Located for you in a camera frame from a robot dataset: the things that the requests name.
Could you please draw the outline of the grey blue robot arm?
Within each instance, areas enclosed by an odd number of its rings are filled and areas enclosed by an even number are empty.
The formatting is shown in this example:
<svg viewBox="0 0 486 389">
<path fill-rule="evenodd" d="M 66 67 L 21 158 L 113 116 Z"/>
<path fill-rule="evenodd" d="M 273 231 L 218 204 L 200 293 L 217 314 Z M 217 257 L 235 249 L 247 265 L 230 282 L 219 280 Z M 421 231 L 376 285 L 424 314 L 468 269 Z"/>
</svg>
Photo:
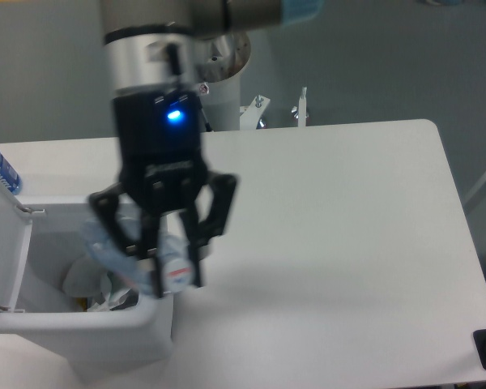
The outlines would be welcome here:
<svg viewBox="0 0 486 389">
<path fill-rule="evenodd" d="M 88 202 L 141 292 L 170 293 L 161 221 L 177 213 L 192 284 L 202 285 L 203 249 L 224 234 L 238 185 L 209 169 L 201 133 L 211 129 L 199 97 L 196 45 L 313 19 L 320 1 L 103 1 L 104 49 L 121 155 L 117 181 Z"/>
</svg>

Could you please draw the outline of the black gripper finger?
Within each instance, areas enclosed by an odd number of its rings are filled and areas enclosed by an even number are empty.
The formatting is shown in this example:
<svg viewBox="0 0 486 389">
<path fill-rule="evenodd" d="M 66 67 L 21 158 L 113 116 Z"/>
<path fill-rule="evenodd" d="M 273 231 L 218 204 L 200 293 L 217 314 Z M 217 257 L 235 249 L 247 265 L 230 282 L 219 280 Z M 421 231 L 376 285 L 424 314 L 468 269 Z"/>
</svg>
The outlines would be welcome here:
<svg viewBox="0 0 486 389">
<path fill-rule="evenodd" d="M 207 173 L 207 180 L 199 184 L 192 178 L 187 178 L 181 183 L 184 207 L 179 212 L 179 216 L 188 241 L 188 255 L 194 269 L 192 284 L 195 287 L 203 286 L 201 270 L 203 251 L 212 238 L 224 234 L 237 184 L 236 175 L 212 171 Z M 212 199 L 207 217 L 200 220 L 196 199 L 204 186 L 210 189 Z"/>
<path fill-rule="evenodd" d="M 139 265 L 147 265 L 152 293 L 155 297 L 162 298 L 164 297 L 164 287 L 161 281 L 162 265 L 158 255 L 162 213 L 160 209 L 157 209 L 157 213 L 142 209 L 139 213 L 139 239 L 129 237 L 117 217 L 120 200 L 125 193 L 122 184 L 117 182 L 104 190 L 91 193 L 88 196 L 88 203 L 99 222 L 113 239 L 115 246 L 128 257 L 134 256 Z"/>
</svg>

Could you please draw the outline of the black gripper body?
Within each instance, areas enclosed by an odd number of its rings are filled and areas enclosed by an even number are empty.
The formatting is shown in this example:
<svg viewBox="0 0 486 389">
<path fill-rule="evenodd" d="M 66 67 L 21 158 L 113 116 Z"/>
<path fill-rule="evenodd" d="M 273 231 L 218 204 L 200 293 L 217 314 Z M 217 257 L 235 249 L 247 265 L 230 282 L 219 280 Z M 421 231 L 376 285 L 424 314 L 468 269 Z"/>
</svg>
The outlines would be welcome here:
<svg viewBox="0 0 486 389">
<path fill-rule="evenodd" d="M 196 93 L 149 90 L 118 96 L 112 104 L 124 191 L 152 216 L 187 208 L 208 176 Z"/>
</svg>

